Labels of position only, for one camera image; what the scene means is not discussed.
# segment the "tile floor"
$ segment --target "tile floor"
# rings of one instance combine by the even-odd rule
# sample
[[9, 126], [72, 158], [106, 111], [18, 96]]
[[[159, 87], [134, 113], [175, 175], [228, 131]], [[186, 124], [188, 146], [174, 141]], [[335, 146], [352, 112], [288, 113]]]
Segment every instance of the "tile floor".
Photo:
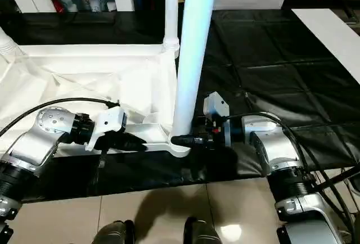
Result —
[[[346, 186], [337, 186], [355, 211]], [[187, 217], [196, 216], [213, 224], [224, 244], [278, 244], [274, 203], [266, 179], [248, 179], [27, 204], [9, 222], [9, 243], [90, 244], [104, 225], [131, 219], [138, 243], [181, 244]], [[240, 237], [228, 233], [231, 226]]]

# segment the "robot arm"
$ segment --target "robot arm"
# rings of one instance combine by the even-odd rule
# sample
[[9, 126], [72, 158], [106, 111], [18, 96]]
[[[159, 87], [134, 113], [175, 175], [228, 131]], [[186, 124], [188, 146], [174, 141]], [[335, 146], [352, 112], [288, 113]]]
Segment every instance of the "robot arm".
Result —
[[181, 135], [173, 137], [172, 143], [215, 150], [231, 141], [253, 146], [274, 196], [278, 217], [285, 222], [277, 230], [280, 243], [342, 243], [328, 207], [313, 189], [312, 175], [304, 169], [295, 146], [281, 126], [256, 114], [243, 116], [241, 123], [233, 119], [229, 123], [230, 119], [223, 118], [229, 115], [228, 105], [217, 92], [205, 99], [204, 115], [206, 132], [201, 137]]
[[[0, 243], [12, 229], [5, 220], [19, 212], [25, 193], [53, 158], [59, 143], [85, 145], [85, 150], [144, 150], [144, 140], [125, 134], [127, 116], [120, 106], [101, 112], [95, 121], [62, 107], [41, 110], [30, 130], [19, 136], [0, 159]], [[130, 138], [131, 143], [122, 142]]]
[[278, 217], [286, 222], [277, 230], [280, 243], [341, 244], [329, 208], [313, 192], [312, 175], [282, 127], [263, 116], [244, 116], [242, 127], [245, 143], [255, 147], [267, 176]]

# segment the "white metal pipe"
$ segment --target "white metal pipe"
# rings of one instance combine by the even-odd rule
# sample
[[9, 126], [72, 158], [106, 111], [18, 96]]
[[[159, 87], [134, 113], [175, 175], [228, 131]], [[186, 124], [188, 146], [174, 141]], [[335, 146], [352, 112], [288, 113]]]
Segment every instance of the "white metal pipe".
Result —
[[[185, 0], [174, 121], [171, 136], [188, 134], [195, 102], [214, 0]], [[172, 147], [184, 157], [188, 148]]]
[[17, 43], [2, 28], [0, 28], [0, 55], [9, 63], [13, 62], [16, 56], [23, 55]]
[[179, 50], [178, 38], [178, 0], [165, 0], [165, 36], [166, 50]]

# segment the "red object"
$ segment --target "red object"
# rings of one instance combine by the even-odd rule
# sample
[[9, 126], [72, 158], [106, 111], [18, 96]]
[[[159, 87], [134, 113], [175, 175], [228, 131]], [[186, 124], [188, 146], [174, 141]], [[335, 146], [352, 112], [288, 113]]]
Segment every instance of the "red object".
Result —
[[65, 7], [59, 0], [51, 0], [52, 4], [54, 4], [56, 12], [62, 13], [65, 12]]

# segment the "black plastic sheet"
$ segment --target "black plastic sheet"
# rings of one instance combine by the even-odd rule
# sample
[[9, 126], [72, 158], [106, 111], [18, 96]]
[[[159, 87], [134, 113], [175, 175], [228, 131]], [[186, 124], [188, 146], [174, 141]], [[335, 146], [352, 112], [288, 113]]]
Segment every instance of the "black plastic sheet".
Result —
[[[0, 25], [19, 44], [161, 43], [164, 14], [24, 14]], [[232, 114], [268, 111], [292, 127], [325, 169], [360, 158], [360, 88], [347, 70], [291, 11], [213, 13], [195, 115], [217, 91]], [[106, 195], [262, 176], [252, 148], [53, 159], [26, 201]]]

